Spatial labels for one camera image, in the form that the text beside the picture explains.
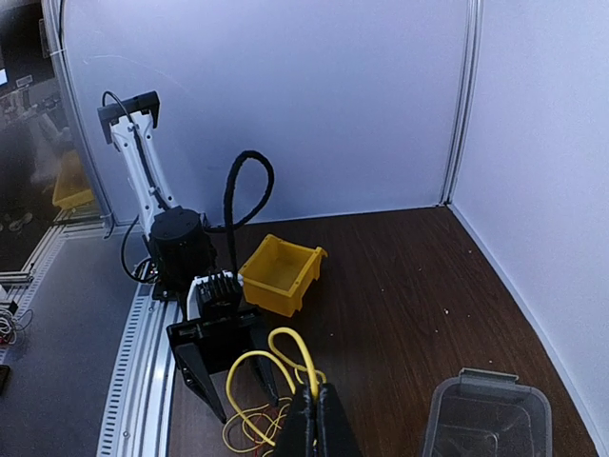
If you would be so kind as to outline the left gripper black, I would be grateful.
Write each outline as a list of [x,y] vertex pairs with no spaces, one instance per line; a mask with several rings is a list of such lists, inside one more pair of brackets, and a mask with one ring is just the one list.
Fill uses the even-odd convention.
[[[180,300],[186,312],[186,300]],[[203,319],[183,321],[167,327],[167,337],[182,372],[185,384],[203,400],[221,424],[226,413],[210,374],[229,369],[234,360],[249,350],[269,351],[267,331],[261,312],[241,302],[237,314],[205,322]],[[279,405],[279,393],[272,372],[272,361],[264,355],[254,355],[252,369],[269,403]]]

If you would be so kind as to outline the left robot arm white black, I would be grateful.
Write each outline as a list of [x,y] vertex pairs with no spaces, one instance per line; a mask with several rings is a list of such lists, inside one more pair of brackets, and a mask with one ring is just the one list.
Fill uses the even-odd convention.
[[[243,308],[245,281],[238,272],[235,232],[265,206],[275,182],[268,159],[245,150],[233,161],[223,196],[224,222],[210,226],[203,214],[179,205],[170,191],[153,144],[160,99],[150,91],[125,100],[107,90],[97,110],[107,143],[122,154],[139,204],[135,225],[144,231],[150,269],[131,273],[141,284],[176,300],[183,320],[167,327],[176,367],[187,387],[225,424],[226,413],[212,375],[245,352],[265,346],[259,311]],[[261,200],[242,219],[234,217],[234,194],[246,161],[266,172]]]

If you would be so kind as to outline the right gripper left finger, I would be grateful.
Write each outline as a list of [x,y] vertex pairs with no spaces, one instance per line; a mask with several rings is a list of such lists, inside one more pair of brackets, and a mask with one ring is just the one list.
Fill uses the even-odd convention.
[[309,387],[298,387],[273,455],[278,457],[313,457],[317,438],[317,404]]

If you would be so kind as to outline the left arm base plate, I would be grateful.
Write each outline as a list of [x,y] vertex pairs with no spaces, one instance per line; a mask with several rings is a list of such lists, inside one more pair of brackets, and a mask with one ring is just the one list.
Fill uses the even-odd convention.
[[187,297],[187,288],[176,288],[165,282],[150,258],[142,260],[133,271],[134,276],[151,288],[151,296],[156,301],[179,301]]

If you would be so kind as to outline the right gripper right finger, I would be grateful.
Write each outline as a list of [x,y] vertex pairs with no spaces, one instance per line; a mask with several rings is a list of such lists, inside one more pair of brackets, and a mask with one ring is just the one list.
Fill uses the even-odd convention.
[[324,457],[362,457],[337,389],[323,384],[317,402],[317,449]]

